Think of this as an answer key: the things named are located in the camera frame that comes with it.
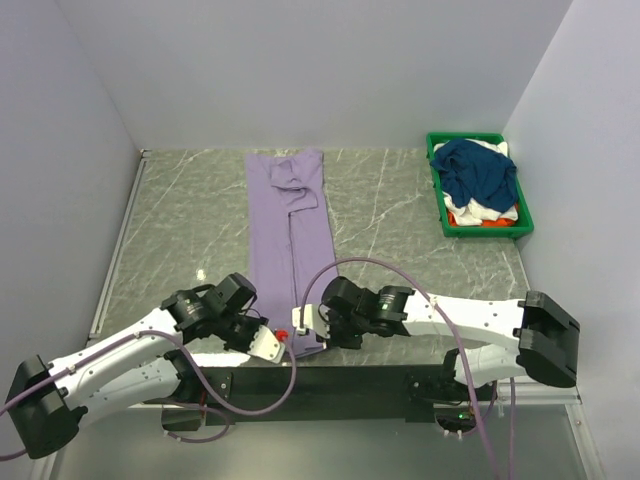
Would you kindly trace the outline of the purple t shirt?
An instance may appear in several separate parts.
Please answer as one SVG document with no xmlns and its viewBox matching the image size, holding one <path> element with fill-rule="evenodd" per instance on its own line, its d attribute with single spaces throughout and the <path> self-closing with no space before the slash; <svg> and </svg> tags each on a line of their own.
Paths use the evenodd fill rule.
<svg viewBox="0 0 640 480">
<path fill-rule="evenodd" d="M 291 331 L 292 310 L 318 304 L 338 275 L 336 268 L 326 271 L 302 299 L 314 275 L 335 261 L 323 159 L 315 149 L 245 158 L 250 280 L 257 290 L 257 310 L 275 329 Z"/>
</svg>

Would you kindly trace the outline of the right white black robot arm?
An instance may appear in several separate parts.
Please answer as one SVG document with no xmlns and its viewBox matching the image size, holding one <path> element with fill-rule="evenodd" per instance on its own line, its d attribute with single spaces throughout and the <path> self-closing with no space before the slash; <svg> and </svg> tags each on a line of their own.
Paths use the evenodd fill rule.
<svg viewBox="0 0 640 480">
<path fill-rule="evenodd" d="M 402 286 L 373 292 L 338 277 L 305 316 L 317 338 L 343 349 L 360 348 L 366 334 L 451 336 L 477 342 L 475 348 L 456 348 L 445 357 L 439 387 L 452 399 L 511 377 L 527 376 L 562 389 L 577 384 L 580 324 L 543 292 L 484 301 L 425 296 Z"/>
</svg>

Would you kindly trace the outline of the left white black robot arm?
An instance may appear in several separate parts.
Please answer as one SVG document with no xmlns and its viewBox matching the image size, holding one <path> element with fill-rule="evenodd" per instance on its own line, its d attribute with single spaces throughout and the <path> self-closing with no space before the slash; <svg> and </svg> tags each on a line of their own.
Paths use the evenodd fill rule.
<svg viewBox="0 0 640 480">
<path fill-rule="evenodd" d="M 253 285 L 238 273 L 219 284 L 178 290 L 129 327 L 81 351 L 16 369 L 5 405 L 32 459 L 66 446 L 85 424 L 131 405 L 173 397 L 186 402 L 200 388 L 188 343 L 214 336 L 226 350 L 277 363 L 283 346 L 267 319 L 248 315 Z"/>
</svg>

